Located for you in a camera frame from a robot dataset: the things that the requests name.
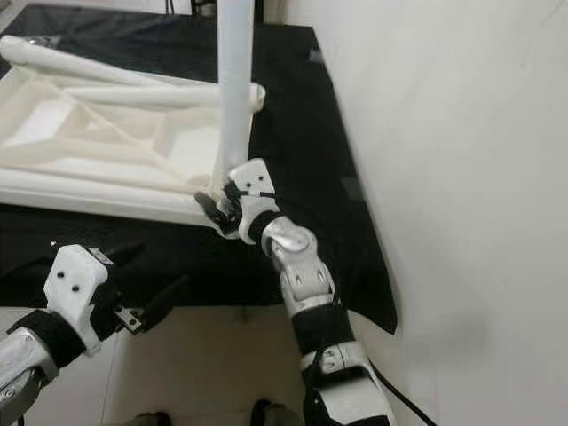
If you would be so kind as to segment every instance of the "white pole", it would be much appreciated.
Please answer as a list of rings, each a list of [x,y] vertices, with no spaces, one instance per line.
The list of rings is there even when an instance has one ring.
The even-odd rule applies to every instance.
[[[249,158],[250,74],[255,0],[218,0],[218,73],[221,86],[223,170]]]
[[[96,60],[81,58],[63,51],[54,51],[12,35],[5,35],[0,39],[0,55],[13,65],[44,67],[51,71],[79,75],[83,78],[135,86],[169,86],[168,83],[152,77],[111,67]]]
[[[221,90],[216,84],[195,84],[192,86],[73,86],[63,91],[74,98],[88,102],[102,102],[112,105],[160,107],[221,106]],[[260,111],[264,103],[264,87],[252,83],[248,90],[248,110]]]

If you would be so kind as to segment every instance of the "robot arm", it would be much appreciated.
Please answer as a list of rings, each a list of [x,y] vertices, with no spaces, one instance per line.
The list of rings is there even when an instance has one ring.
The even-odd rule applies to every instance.
[[[225,217],[213,209],[213,216],[225,234],[238,232],[246,243],[260,246],[280,273],[284,304],[303,356],[306,422],[395,425],[375,372],[353,336],[333,277],[318,256],[314,234],[280,213],[264,161],[249,161],[229,177],[225,194],[233,208]],[[209,201],[205,210],[211,209]]]
[[[82,353],[91,357],[114,332],[123,327],[132,334],[147,331],[169,313],[187,277],[167,286],[144,309],[121,305],[110,277],[140,250],[129,245],[108,256],[79,245],[58,250],[43,289],[48,311],[20,319],[0,342],[0,426],[14,424],[59,370]]]

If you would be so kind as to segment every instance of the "white floor tile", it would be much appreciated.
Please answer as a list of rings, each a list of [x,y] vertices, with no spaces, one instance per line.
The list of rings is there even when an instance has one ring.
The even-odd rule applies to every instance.
[[[240,419],[259,398],[298,410],[299,359],[281,306],[248,308],[247,322],[240,308],[177,308],[147,335],[120,334],[104,423],[164,410],[209,426],[218,414]]]
[[[101,423],[116,337],[92,359],[65,367],[26,414],[27,426],[95,426]]]
[[[246,426],[250,423],[249,411],[198,417],[174,417],[172,426]]]

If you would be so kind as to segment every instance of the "white plastic casing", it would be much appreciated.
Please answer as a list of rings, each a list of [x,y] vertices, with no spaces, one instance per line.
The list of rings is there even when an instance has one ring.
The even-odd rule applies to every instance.
[[[215,228],[193,195],[222,196],[225,151],[248,158],[250,107],[261,107],[263,88],[248,79],[234,121],[246,143],[224,149],[220,85],[110,67],[13,36],[0,39],[0,55],[12,62],[0,80],[3,203]]]
[[[100,340],[90,322],[94,309],[90,303],[97,287],[107,279],[106,267],[85,248],[73,245],[59,249],[43,287],[47,309],[73,328],[89,356],[100,351]]]
[[[261,196],[261,193],[274,194],[268,169],[264,160],[256,158],[231,170],[229,178],[239,190],[248,191],[248,195],[241,196],[242,220],[239,224],[239,236],[247,244],[255,244],[249,237],[250,224],[265,211],[280,211],[273,198]]]

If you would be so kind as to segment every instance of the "black cloth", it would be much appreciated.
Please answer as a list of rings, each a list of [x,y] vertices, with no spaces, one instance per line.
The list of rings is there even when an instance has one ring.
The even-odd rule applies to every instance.
[[[217,80],[214,20],[30,5],[4,33],[59,35],[61,51],[138,71]],[[0,61],[0,75],[9,69]],[[319,237],[320,255],[345,304],[393,332],[389,277],[312,29],[256,25],[253,80],[267,97],[253,121],[250,157],[266,160],[281,209]],[[278,277],[260,250],[211,229],[0,205],[1,271],[41,255],[50,241],[102,249],[144,241],[146,252],[114,276],[132,305],[146,303],[186,272],[199,284],[180,297],[181,305],[281,303]],[[37,266],[0,282],[0,305],[42,306],[46,273]]]

